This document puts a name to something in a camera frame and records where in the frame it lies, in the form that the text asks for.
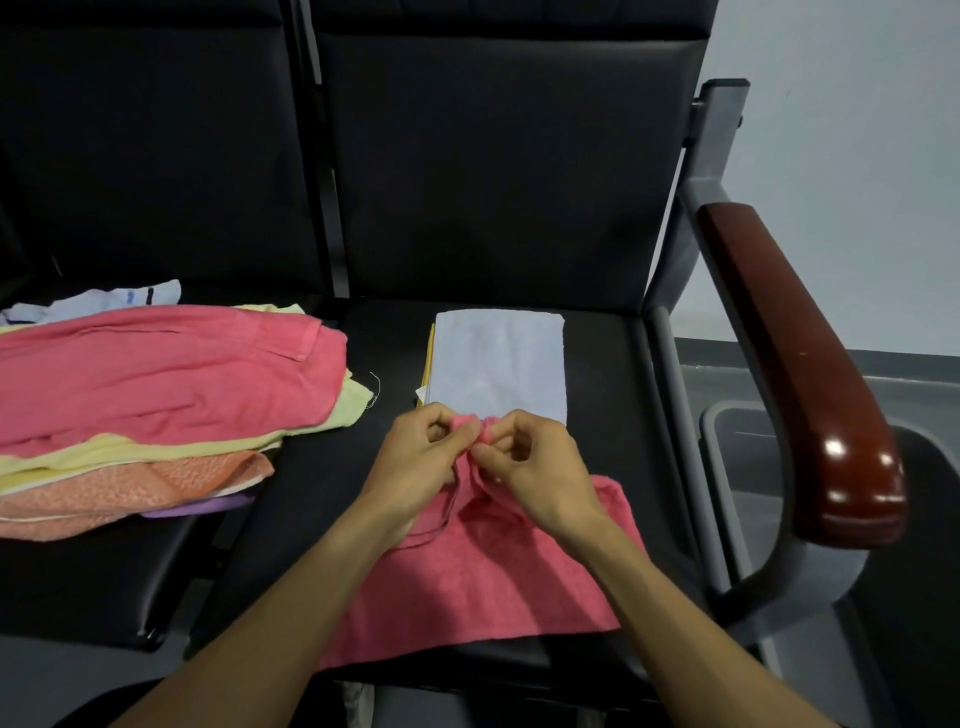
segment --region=hand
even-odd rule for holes
[[[452,478],[453,461],[483,429],[479,420],[450,431],[456,413],[438,402],[394,420],[355,506],[372,509],[386,528],[386,548],[410,532],[417,514]]]
[[[530,519],[566,550],[609,520],[566,427],[517,409],[470,449],[483,470],[506,483]]]

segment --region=white wall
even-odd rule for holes
[[[960,0],[720,0],[750,80],[724,186],[850,349],[960,355]],[[678,336],[733,339],[700,261]]]

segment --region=person's left hand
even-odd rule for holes
[[[456,413],[434,402],[394,420],[355,506],[383,519],[385,545],[399,544],[452,476],[453,461],[479,437],[479,420],[450,431]]]

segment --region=black chair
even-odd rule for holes
[[[720,184],[747,84],[711,82],[695,96],[715,5],[298,6],[316,31],[301,67],[314,73],[332,140],[324,213],[343,221],[341,237],[324,217],[340,297],[326,310],[344,313],[350,368],[382,387],[357,425],[285,446],[196,647],[352,501],[390,422],[412,406],[434,317],[451,308],[564,315],[568,427],[589,469],[623,484],[654,562],[744,643],[829,604],[866,549],[897,538],[904,502],[889,430],[776,243]],[[669,324],[698,243],[778,415],[793,489],[781,547],[736,585]],[[847,457],[831,457],[831,439]],[[811,589],[818,559],[838,565],[829,589]],[[654,697],[616,633],[455,645],[335,674],[603,709]]]
[[[289,18],[276,0],[0,5],[0,249],[19,251],[0,307],[179,278],[183,303],[314,310]],[[219,522],[0,541],[0,632],[156,648]]]

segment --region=glossy brown armrest pad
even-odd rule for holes
[[[714,282],[776,410],[794,533],[841,548],[894,542],[906,525],[903,468],[863,376],[752,207],[704,205],[696,221]]]

